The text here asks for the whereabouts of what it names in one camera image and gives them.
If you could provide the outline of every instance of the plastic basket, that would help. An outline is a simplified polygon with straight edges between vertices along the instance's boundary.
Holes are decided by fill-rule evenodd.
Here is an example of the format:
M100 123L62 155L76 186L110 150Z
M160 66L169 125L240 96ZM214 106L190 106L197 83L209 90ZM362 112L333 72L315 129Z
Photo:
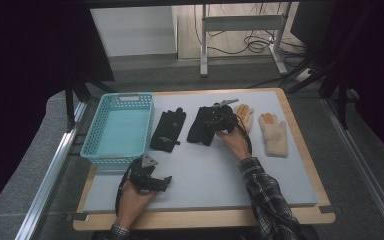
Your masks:
M97 165L130 164L149 150L153 116L152 93L103 95L80 155Z

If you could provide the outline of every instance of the table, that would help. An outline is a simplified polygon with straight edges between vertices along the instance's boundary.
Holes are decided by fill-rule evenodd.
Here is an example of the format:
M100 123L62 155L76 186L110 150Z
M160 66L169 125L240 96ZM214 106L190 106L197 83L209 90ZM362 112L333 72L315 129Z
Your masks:
M306 147L299 127L295 121L292 110L281 89L236 89L236 90L206 90L206 91L181 91L181 92L159 92L158 95L178 94L214 94L231 92L263 92L275 91L286 117L287 124L292 132L298 151L303 160L304 167L309 176L313 190L317 197L317 203L310 207L293 207L292 212L301 224L323 224L335 221L333 211L329 209L331 204L320 181L317 170ZM95 176L96 166L89 171L83 194L78 206L77 213L83 213L83 206ZM108 230L115 220L114 213L88 214L86 221L75 220L73 227L78 231ZM180 228L204 228L204 227L233 227L254 226L255 218L250 208L229 210L205 210L205 211L154 211L145 212L132 226L132 229L180 229Z

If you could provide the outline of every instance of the desk leg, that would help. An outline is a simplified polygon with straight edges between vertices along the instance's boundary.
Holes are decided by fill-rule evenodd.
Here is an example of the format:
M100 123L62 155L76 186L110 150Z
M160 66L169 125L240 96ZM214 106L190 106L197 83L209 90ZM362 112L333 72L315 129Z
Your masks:
M207 6L202 5L202 43L201 43L201 77L208 76L207 61Z
M280 75L286 75L288 71L286 70L285 64L282 61L282 58L279 54L279 45L280 41L282 41L283 32L285 31L286 21L288 21L289 10L291 9L291 2L288 2L288 5L283 10L282 20L279 24L279 29L277 30L276 38L274 39L274 43L270 44L269 49L273 56L273 59L276 63L277 69L279 69Z

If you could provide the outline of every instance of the person's right hand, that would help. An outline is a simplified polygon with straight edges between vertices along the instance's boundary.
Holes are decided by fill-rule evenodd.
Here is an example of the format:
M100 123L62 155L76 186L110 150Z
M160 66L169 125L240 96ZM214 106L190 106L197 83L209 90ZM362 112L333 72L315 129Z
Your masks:
M230 133L219 131L216 132L216 135L224 141L230 150L232 150L239 161L252 156L248 151L248 143L237 127Z

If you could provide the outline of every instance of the person's left hand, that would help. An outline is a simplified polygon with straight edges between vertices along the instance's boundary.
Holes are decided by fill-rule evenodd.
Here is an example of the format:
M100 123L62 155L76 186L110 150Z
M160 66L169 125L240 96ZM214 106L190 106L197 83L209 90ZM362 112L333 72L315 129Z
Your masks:
M147 194L141 194L130 180L127 180L123 186L123 194L118 208L118 217L114 224L129 229L156 195L157 192L153 191Z

